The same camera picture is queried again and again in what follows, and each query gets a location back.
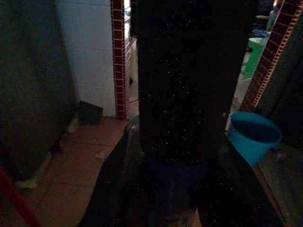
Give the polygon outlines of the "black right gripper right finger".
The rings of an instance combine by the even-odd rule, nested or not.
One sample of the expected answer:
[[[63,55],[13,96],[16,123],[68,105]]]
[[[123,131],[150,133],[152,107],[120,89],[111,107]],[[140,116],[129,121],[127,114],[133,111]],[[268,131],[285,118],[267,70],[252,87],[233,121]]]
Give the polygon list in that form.
[[[253,168],[281,141],[282,133],[270,120],[254,113],[234,113],[230,129],[218,114],[205,120],[210,158],[201,185],[199,221],[204,227],[281,227],[283,222]]]

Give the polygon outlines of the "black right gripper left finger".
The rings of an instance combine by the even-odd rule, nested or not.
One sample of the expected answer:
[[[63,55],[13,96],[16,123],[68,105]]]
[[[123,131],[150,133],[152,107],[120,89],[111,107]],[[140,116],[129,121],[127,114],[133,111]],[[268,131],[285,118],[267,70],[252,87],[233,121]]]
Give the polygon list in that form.
[[[139,143],[139,119],[130,120],[98,174],[81,227],[146,227],[150,176]]]

